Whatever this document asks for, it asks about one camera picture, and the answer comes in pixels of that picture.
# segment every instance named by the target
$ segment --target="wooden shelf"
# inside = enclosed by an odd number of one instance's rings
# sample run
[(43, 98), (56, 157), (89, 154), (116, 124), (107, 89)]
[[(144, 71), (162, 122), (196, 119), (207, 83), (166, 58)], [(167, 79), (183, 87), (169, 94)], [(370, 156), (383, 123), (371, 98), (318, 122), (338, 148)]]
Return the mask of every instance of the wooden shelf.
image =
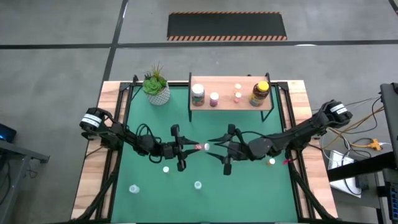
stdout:
[[(190, 90), (194, 84), (202, 84), (205, 87), (205, 104), (195, 106), (190, 99), (191, 110), (256, 110), (269, 111), (272, 108), (270, 101), (271, 94), (267, 96), (261, 106), (252, 106), (249, 103), (253, 87), (260, 81), (267, 81), (266, 77), (210, 77), (210, 76), (192, 76)], [(235, 84), (241, 84), (242, 98), (239, 103), (235, 103), (234, 88)], [(210, 106), (210, 93), (219, 94), (218, 105)]]

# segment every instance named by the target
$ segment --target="potted plant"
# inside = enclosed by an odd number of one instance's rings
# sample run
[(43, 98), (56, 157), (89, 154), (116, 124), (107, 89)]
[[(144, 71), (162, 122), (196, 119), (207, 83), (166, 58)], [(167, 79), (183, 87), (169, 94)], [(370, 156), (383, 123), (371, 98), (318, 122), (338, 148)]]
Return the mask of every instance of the potted plant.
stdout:
[(145, 80), (142, 84), (144, 93), (153, 105), (163, 105), (170, 99), (170, 90), (167, 80), (160, 75), (163, 67), (153, 66), (152, 71), (145, 74)]

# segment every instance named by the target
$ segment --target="orange striped border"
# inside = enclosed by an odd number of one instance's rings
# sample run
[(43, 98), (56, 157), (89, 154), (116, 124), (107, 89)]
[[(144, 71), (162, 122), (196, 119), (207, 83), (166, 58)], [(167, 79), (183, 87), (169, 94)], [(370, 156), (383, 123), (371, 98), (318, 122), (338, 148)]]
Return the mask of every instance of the orange striped border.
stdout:
[(284, 35), (220, 35), (220, 36), (170, 36), (168, 41), (283, 41)]
[(265, 12), (265, 11), (228, 11), (228, 12), (223, 12), (223, 11), (208, 11), (208, 12), (171, 12), (169, 15), (172, 14), (280, 14), (280, 12), (277, 11), (270, 11), (270, 12)]

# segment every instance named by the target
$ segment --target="white pot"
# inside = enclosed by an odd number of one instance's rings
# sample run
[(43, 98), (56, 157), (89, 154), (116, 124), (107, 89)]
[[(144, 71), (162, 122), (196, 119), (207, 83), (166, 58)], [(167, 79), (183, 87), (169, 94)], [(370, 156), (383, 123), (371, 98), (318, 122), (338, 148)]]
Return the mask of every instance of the white pot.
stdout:
[(149, 94), (146, 94), (148, 97), (148, 100), (150, 103), (156, 106), (163, 105), (168, 102), (170, 99), (170, 89), (169, 89), (169, 84), (166, 84), (166, 87), (160, 91), (157, 95), (152, 96)]

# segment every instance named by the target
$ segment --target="white label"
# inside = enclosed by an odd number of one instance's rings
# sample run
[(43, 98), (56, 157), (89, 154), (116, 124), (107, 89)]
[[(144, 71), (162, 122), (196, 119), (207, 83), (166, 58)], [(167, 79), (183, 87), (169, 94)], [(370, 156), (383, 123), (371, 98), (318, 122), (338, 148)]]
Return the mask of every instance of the white label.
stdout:
[(96, 122), (98, 122), (98, 123), (101, 123), (101, 122), (102, 122), (102, 119), (101, 119), (101, 118), (98, 118), (98, 117), (96, 117), (96, 116), (94, 116), (94, 115), (91, 115), (91, 114), (85, 114), (85, 115), (84, 115), (84, 118), (92, 119), (93, 121), (96, 121)]
[(344, 112), (347, 112), (346, 108), (342, 108), (342, 109), (338, 110), (336, 113), (337, 114), (341, 114), (341, 113), (344, 113)]
[(82, 122), (89, 123), (89, 124), (91, 124), (91, 125), (94, 125), (94, 126), (96, 126), (97, 128), (100, 126), (100, 124), (99, 124), (98, 122), (95, 122), (95, 121), (93, 121), (92, 119), (83, 118), (81, 121), (82, 121)]
[(343, 105), (342, 103), (340, 103), (339, 105), (332, 107), (332, 108), (330, 109), (330, 112), (333, 113), (333, 112), (335, 112), (336, 110), (339, 110), (339, 109), (342, 109), (342, 108), (344, 108), (344, 105)]

